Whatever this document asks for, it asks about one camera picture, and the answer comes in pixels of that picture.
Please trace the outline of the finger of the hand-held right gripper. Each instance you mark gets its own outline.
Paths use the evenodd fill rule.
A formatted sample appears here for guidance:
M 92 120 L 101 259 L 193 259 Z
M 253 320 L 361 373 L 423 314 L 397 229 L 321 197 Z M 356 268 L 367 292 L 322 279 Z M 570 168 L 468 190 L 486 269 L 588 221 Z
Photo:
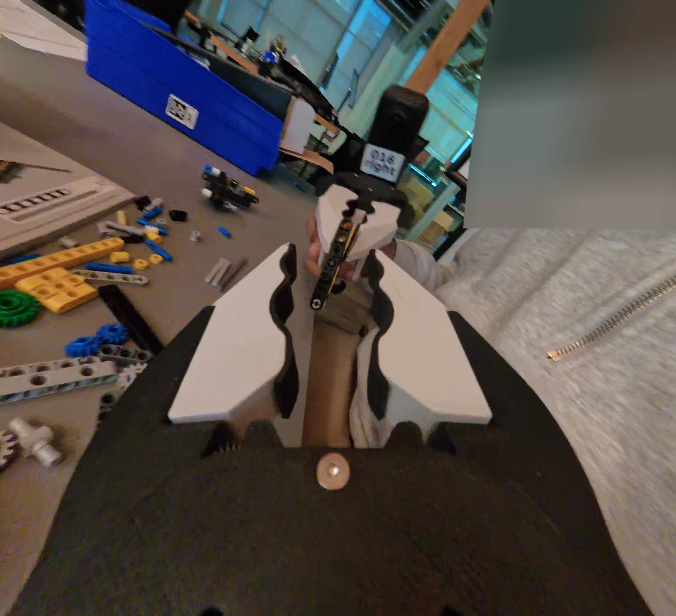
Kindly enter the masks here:
M 326 258 L 339 225 L 343 220 L 344 211 L 350 211 L 348 202 L 357 200 L 357 198 L 358 194 L 356 192 L 337 184 L 331 185 L 318 198 L 316 221 L 318 238 L 321 245 L 319 258 Z M 362 232 L 360 228 L 367 221 L 367 213 L 357 208 L 352 219 L 356 231 L 346 258 L 366 258 L 367 245 L 365 240 L 361 239 Z
M 356 228 L 350 247 L 352 279 L 359 279 L 371 250 L 382 249 L 395 237 L 401 208 L 385 202 L 373 202 L 373 213 L 366 213 Z

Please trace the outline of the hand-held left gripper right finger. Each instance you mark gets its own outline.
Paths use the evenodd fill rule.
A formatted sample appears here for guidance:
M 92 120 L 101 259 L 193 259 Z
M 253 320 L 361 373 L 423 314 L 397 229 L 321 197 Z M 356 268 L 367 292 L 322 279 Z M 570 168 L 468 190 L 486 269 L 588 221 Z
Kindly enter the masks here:
M 487 426 L 493 413 L 444 305 L 380 250 L 368 277 L 375 326 L 363 339 L 363 428 L 384 443 L 415 424 L 424 439 L 438 425 Z

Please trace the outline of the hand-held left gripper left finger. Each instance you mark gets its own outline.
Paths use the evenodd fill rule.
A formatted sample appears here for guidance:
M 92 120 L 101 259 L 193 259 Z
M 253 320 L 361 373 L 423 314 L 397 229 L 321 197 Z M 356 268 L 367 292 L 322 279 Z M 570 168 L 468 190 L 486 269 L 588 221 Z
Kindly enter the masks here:
M 243 434 L 258 419 L 292 417 L 300 380 L 287 321 L 294 309 L 297 252 L 275 250 L 217 299 L 168 419 L 223 421 Z

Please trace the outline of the black yellow lego assembly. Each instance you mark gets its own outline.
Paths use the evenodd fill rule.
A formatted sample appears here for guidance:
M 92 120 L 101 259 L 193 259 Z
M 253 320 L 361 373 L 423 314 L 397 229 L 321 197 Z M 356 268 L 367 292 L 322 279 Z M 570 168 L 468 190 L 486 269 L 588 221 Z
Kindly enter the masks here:
M 356 242 L 359 227 L 364 220 L 364 213 L 357 211 L 356 203 L 356 200 L 348 202 L 337 231 L 329 244 L 328 254 L 321 264 L 322 270 L 309 301 L 309 307 L 313 311 L 319 311 L 325 307 L 330 295 L 334 292 L 340 267 L 347 261 Z

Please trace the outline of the dark long lego axle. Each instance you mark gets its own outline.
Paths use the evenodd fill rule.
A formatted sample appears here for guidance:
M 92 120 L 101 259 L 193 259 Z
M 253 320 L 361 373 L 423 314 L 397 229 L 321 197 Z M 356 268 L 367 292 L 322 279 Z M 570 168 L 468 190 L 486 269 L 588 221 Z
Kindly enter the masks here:
M 234 263 L 225 273 L 221 282 L 219 283 L 218 289 L 220 292 L 224 292 L 227 287 L 239 276 L 244 267 L 248 264 L 248 258 L 243 257 Z

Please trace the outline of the black white lego assembly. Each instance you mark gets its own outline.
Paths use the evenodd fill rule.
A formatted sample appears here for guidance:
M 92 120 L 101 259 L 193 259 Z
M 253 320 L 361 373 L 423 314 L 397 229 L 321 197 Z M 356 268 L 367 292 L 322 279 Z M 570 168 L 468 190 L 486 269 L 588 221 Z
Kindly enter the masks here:
M 225 172 L 205 165 L 201 173 L 201 195 L 214 207 L 235 210 L 258 205 L 256 192 L 229 177 Z

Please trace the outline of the dark grey short lego beam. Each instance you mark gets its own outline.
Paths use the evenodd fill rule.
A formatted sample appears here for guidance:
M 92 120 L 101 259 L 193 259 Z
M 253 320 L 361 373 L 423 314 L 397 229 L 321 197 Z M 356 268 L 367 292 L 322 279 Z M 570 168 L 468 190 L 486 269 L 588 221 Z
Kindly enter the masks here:
M 147 364 L 153 357 L 147 350 L 140 350 L 117 344 L 103 344 L 96 356 L 104 361 L 112 361 L 121 367 Z

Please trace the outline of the black lego gear rack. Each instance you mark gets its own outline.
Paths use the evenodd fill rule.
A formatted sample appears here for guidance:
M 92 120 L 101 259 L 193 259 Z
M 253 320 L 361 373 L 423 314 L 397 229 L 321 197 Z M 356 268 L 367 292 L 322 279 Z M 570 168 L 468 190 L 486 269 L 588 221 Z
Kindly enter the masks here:
M 118 323 L 127 329 L 131 340 L 138 347 L 149 351 L 152 355 L 157 355 L 164 350 L 156 333 L 121 289 L 115 285 L 105 285 L 97 291 L 108 310 Z

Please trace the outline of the pile of small lego pins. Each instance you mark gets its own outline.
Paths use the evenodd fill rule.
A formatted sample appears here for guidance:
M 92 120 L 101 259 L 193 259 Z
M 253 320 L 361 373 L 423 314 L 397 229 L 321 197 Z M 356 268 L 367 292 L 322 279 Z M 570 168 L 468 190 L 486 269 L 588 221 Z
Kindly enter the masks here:
M 170 226 L 187 221 L 186 211 L 165 207 L 162 198 L 141 197 L 132 210 L 119 209 L 111 219 L 96 223 L 97 240 L 121 238 L 124 249 L 74 268 L 141 275 L 154 266 L 173 263 L 175 254 L 166 246 Z

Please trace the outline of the medium blue lego gear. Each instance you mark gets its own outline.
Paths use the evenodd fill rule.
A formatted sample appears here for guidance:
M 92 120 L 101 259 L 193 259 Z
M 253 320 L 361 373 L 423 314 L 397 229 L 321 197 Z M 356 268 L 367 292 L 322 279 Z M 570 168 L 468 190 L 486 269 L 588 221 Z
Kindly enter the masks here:
M 66 358 L 86 358 L 96 356 L 105 344 L 103 338 L 97 335 L 86 335 L 70 341 L 64 347 Z

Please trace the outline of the grey thin lego liftarm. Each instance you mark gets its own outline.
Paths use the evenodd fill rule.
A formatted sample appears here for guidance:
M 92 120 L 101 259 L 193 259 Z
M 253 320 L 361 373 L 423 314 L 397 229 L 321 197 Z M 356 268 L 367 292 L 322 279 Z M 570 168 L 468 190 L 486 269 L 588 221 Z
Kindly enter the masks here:
M 89 282 L 122 283 L 126 285 L 145 286 L 149 284 L 149 279 L 138 274 L 120 274 L 115 272 L 94 271 L 90 269 L 70 270 L 71 274 L 77 275 Z

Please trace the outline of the white long lego beam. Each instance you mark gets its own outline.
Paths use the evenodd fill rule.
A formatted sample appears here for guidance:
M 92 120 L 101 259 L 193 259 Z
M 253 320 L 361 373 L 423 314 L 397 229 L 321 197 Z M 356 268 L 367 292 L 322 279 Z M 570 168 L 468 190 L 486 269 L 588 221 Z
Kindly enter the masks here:
M 107 384 L 118 368 L 99 357 L 63 358 L 1 368 L 1 405 Z

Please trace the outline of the yellow long lego beam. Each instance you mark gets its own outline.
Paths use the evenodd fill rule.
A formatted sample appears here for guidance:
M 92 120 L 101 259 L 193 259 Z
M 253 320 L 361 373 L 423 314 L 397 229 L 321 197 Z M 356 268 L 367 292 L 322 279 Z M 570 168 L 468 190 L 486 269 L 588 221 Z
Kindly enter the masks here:
M 1 289 L 11 288 L 22 279 L 48 270 L 81 266 L 90 261 L 108 257 L 113 252 L 124 249 L 124 246 L 125 243 L 121 238 L 109 238 L 25 260 L 21 263 L 3 266 L 1 267 Z

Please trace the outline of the white lego axle connector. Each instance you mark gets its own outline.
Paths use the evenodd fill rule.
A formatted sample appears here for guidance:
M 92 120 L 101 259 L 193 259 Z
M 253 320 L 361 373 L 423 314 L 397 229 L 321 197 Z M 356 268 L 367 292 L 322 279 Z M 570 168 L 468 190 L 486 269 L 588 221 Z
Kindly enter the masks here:
M 54 432 L 50 426 L 35 426 L 17 417 L 9 422 L 8 428 L 18 441 L 25 457 L 36 460 L 45 468 L 51 468 L 62 462 L 63 455 L 54 446 Z

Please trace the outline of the green lego gear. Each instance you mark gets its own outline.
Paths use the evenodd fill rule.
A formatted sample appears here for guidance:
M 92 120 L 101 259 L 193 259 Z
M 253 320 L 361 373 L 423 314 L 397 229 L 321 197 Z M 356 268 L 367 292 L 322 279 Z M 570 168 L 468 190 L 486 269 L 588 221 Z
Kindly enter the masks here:
M 39 301 L 17 290 L 1 290 L 1 328 L 23 327 L 40 313 Z

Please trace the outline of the light grey lego gear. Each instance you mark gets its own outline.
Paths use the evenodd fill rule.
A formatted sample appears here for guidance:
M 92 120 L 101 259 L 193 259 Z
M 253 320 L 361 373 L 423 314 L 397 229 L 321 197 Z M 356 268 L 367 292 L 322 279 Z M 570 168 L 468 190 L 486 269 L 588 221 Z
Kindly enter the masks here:
M 19 450 L 20 444 L 17 436 L 7 429 L 1 430 L 1 472 L 12 464 Z

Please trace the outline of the lego instruction booklet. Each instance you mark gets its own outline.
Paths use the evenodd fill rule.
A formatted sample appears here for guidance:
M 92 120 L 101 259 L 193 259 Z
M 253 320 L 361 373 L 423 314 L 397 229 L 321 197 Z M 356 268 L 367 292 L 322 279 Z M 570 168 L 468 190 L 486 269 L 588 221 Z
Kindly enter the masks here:
M 1 259 L 58 239 L 134 198 L 127 189 L 1 123 Z

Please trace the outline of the person's right hand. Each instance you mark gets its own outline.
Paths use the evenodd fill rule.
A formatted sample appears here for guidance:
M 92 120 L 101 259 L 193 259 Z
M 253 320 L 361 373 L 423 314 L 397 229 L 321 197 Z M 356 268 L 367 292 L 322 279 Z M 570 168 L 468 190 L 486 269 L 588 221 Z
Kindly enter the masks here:
M 311 276 L 318 279 L 322 273 L 319 257 L 323 247 L 318 235 L 317 219 L 314 216 L 306 221 L 306 234 L 309 240 L 309 249 L 304 266 Z M 337 275 L 338 278 L 346 282 L 359 282 L 361 277 L 355 277 L 355 275 L 356 265 L 342 262 Z

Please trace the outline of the blue plastic bin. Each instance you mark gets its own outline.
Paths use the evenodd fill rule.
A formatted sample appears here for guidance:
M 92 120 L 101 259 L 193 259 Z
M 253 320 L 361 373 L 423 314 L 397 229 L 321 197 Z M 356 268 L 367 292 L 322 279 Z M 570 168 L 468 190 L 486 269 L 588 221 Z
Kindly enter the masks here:
M 84 0 L 85 69 L 94 80 L 244 172 L 270 171 L 283 120 L 177 43 L 168 26 L 120 0 Z

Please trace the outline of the laminated exercise sheet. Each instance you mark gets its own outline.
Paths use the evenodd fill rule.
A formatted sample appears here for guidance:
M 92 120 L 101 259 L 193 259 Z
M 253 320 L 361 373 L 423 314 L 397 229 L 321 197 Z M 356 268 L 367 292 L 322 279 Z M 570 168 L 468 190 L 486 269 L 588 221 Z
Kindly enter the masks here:
M 1 0 L 1 38 L 75 61 L 87 59 L 87 38 L 33 0 Z

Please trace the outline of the wooden post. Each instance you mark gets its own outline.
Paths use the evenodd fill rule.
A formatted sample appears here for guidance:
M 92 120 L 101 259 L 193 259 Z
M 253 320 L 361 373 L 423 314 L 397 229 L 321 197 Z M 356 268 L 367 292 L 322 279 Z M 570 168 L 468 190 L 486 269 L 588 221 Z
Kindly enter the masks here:
M 405 87 L 426 94 L 492 0 L 461 0 Z

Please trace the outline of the yellow lego frame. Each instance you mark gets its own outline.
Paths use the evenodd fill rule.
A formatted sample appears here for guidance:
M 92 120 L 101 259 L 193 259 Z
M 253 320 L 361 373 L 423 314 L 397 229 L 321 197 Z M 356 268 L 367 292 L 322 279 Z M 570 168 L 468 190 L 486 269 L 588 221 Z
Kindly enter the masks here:
M 25 277 L 13 286 L 34 297 L 53 314 L 61 315 L 96 299 L 98 291 L 83 277 L 64 268 Z

